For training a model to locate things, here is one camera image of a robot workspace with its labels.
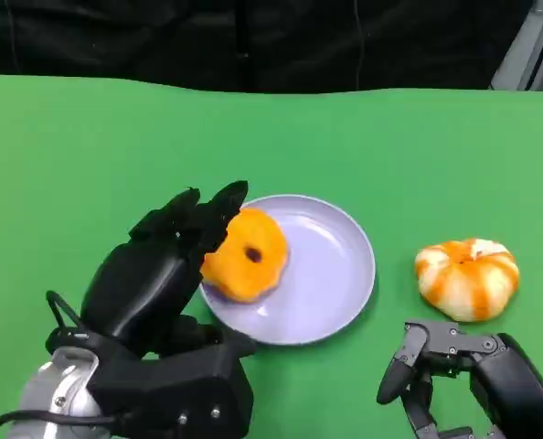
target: pumpkin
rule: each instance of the pumpkin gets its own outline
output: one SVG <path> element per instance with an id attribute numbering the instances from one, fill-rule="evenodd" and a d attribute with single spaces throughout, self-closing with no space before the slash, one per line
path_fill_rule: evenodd
<path id="1" fill-rule="evenodd" d="M 261 209 L 244 208 L 227 227 L 227 238 L 208 253 L 201 272 L 231 300 L 250 303 L 280 282 L 288 241 Z"/>
<path id="2" fill-rule="evenodd" d="M 416 256 L 420 293 L 458 322 L 498 316 L 519 285 L 513 255 L 498 242 L 448 241 Z"/>

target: plate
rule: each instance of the plate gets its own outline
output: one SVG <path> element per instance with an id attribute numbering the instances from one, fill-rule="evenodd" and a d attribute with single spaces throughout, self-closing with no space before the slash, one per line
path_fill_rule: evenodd
<path id="1" fill-rule="evenodd" d="M 253 304 L 226 299 L 201 284 L 215 316 L 261 343 L 302 345 L 332 336 L 366 305 L 375 281 L 373 248 L 361 227 L 343 210 L 301 195 L 258 198 L 259 208 L 282 228 L 290 255 L 277 287 Z"/>

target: green tablecloth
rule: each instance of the green tablecloth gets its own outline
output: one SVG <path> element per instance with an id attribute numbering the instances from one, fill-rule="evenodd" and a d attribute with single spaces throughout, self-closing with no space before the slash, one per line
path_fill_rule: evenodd
<path id="1" fill-rule="evenodd" d="M 104 256 L 187 185 L 236 178 L 250 198 L 303 193 L 355 217 L 378 290 L 348 330 L 244 365 L 251 438 L 410 438 L 379 380 L 420 299 L 427 244 L 483 237 L 513 251 L 521 288 L 473 332 L 514 335 L 543 373 L 543 93 L 373 91 L 321 96 L 204 93 L 121 80 L 0 77 L 0 412 L 48 354 L 45 290 L 78 306 Z M 208 320 L 198 295 L 189 312 Z M 487 420 L 466 377 L 435 382 L 442 428 Z"/>

